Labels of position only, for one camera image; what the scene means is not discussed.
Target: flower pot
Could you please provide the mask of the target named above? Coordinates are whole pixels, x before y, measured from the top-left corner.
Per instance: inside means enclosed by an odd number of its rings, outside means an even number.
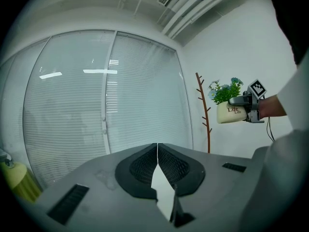
[[[242,121],[247,113],[243,106],[232,106],[228,102],[217,105],[217,122],[219,124]]]

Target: flower bouquet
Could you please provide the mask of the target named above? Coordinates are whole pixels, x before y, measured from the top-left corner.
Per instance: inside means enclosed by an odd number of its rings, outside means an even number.
[[[219,80],[213,81],[209,85],[209,98],[214,101],[217,106],[217,122],[231,123],[246,119],[247,113],[243,106],[231,106],[228,100],[232,97],[240,95],[240,89],[243,82],[238,78],[233,77],[231,84],[220,85]]]

